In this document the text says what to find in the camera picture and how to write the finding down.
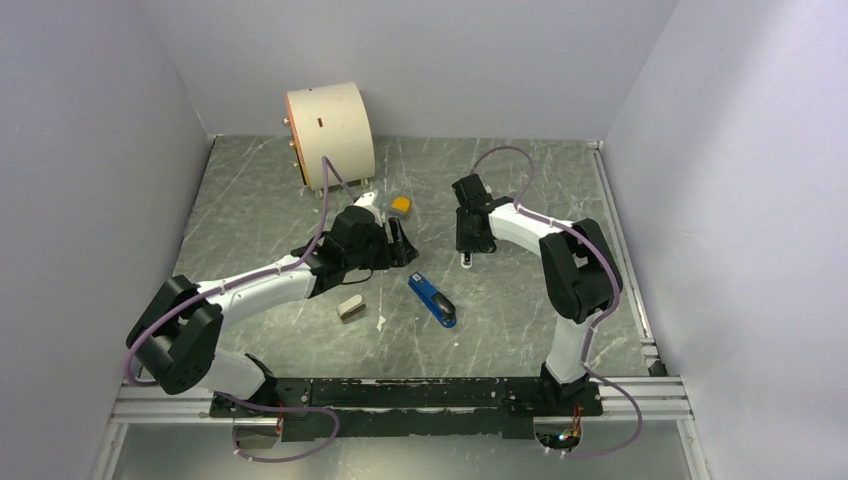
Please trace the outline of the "aluminium right side rail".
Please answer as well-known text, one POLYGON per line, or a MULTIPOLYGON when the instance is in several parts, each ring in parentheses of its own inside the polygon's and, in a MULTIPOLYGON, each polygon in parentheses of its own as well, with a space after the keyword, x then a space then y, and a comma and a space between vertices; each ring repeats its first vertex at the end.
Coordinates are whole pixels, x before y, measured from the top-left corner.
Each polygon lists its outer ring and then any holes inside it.
POLYGON ((615 198, 603 163, 602 147, 603 142, 600 140, 586 142, 587 153, 595 169, 601 188, 602 202, 605 209, 605 222, 611 232, 609 243, 614 251, 615 260, 624 282, 624 306, 620 307, 618 312, 626 312, 632 320, 633 331, 639 340, 639 358, 643 363, 643 367, 639 371, 651 377, 666 377, 669 373, 661 358, 656 344, 656 338, 645 310, 633 261, 628 250, 615 198))

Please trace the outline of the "aluminium rail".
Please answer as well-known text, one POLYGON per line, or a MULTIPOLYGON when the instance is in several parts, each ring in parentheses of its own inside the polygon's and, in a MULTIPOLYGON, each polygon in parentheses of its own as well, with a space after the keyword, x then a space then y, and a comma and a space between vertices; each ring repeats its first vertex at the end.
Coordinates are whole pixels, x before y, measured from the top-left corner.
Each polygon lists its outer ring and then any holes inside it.
POLYGON ((605 222, 611 232, 609 243, 614 251, 615 260, 624 282, 624 306, 620 307, 618 312, 626 312, 632 320, 633 331, 639 340, 639 358, 643 363, 643 367, 639 371, 651 377, 666 377, 669 373, 661 358, 656 344, 656 338, 645 310, 633 261, 628 250, 615 198, 603 163, 602 147, 603 142, 600 140, 586 142, 587 153, 595 169, 601 188, 602 202, 605 209, 605 222))
MULTIPOLYGON (((639 408, 647 421, 692 420, 694 414, 683 382, 677 377, 618 377, 612 380, 621 389, 601 384, 598 399, 603 412, 599 420, 632 421, 639 408)), ((192 388, 175 396, 155 388, 123 385, 119 389, 109 423, 111 425, 261 425, 273 420, 263 417, 224 418, 210 415, 213 394, 192 388)))

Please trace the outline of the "beige cylindrical drum device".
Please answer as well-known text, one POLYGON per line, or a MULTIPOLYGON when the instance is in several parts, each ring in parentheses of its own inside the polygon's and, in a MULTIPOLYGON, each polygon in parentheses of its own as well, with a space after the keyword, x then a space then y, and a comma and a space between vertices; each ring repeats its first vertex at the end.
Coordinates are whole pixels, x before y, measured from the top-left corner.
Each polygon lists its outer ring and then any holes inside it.
POLYGON ((304 186, 318 192, 341 182, 369 183, 376 171, 374 140, 355 83, 288 91, 285 106, 304 186))

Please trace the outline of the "aluminium front rail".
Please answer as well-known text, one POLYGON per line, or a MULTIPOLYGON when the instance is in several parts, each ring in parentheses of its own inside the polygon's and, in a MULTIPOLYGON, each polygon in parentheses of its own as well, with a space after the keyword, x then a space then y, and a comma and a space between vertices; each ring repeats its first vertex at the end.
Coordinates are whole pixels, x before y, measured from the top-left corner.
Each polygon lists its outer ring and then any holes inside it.
MULTIPOLYGON (((612 380, 621 389, 601 384, 598 399, 603 412, 599 420, 632 421, 639 408, 647 421, 692 420, 694 414, 683 382, 677 377, 618 377, 612 380)), ((263 417, 224 418, 210 415, 213 394, 192 388, 175 396, 155 388, 123 385, 119 389, 109 423, 111 425, 261 425, 273 420, 263 417)))

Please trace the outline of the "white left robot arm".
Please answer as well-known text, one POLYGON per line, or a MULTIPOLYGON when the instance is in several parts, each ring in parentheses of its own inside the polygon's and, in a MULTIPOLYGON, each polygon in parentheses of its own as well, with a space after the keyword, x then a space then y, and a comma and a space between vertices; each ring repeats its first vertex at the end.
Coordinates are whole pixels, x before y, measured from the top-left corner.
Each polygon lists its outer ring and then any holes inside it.
POLYGON ((343 284, 355 270, 404 267, 418 257, 400 221, 350 205, 331 228, 280 260, 217 281, 183 275, 165 281, 127 336, 131 359, 155 385, 176 395, 202 387, 236 397, 249 414, 273 409, 273 374, 255 357, 219 346, 222 330, 276 306, 310 299, 343 284))

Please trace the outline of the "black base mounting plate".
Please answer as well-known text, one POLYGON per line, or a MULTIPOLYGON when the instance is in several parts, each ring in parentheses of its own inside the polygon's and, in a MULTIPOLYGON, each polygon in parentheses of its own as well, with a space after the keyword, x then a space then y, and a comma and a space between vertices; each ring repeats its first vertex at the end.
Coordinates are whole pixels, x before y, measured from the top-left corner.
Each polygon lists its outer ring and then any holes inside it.
POLYGON ((547 377, 413 379, 280 378, 270 419, 284 442, 331 432, 342 438, 499 435, 533 439, 544 417, 597 417, 599 386, 587 377, 560 385, 547 377))

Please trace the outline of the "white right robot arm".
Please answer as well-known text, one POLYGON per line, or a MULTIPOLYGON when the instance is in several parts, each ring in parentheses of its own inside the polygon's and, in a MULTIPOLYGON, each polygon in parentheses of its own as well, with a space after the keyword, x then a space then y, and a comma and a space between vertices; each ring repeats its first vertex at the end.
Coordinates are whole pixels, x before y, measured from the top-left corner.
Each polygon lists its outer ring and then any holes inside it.
POLYGON ((542 406, 562 414, 588 381, 586 362, 593 322, 618 305, 623 289, 618 268, 599 224, 589 218, 558 220, 494 198, 477 174, 452 184, 456 209, 456 250, 465 268, 476 254, 491 254, 498 240, 539 257, 550 304, 558 314, 553 343, 540 376, 542 406))

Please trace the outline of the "light blue small box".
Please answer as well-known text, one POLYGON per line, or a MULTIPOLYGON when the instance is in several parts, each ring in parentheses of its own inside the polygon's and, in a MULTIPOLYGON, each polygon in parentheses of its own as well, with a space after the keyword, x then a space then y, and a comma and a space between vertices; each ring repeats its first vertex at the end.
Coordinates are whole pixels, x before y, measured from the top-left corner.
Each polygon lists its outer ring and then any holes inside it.
POLYGON ((461 267, 463 269, 471 269, 473 267, 474 253, 472 251, 463 251, 460 253, 461 267))

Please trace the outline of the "blue black stapler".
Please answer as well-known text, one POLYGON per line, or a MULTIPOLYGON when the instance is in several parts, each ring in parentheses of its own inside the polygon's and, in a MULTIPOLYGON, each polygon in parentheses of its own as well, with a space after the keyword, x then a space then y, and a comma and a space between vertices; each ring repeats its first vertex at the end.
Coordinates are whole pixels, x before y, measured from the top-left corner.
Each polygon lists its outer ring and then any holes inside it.
POLYGON ((408 277, 407 283, 444 328, 453 328, 456 325, 455 305, 424 275, 416 271, 408 277))

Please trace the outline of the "beige brown small box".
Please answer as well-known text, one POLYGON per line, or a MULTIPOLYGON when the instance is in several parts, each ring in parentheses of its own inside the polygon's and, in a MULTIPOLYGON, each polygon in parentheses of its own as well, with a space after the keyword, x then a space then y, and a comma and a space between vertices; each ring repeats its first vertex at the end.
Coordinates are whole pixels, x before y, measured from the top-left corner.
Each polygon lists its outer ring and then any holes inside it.
POLYGON ((357 294, 339 303, 336 307, 336 314, 342 323, 348 323, 366 308, 367 305, 363 296, 357 294))

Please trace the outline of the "yellow grey small box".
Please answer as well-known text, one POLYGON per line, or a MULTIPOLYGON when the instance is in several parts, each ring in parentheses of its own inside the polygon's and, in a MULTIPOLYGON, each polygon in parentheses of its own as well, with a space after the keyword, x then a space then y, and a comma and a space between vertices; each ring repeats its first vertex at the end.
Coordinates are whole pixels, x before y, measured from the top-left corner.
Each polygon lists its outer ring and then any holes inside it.
POLYGON ((412 209, 412 200, 405 196, 396 196, 389 204, 388 213, 398 218, 407 218, 412 209))

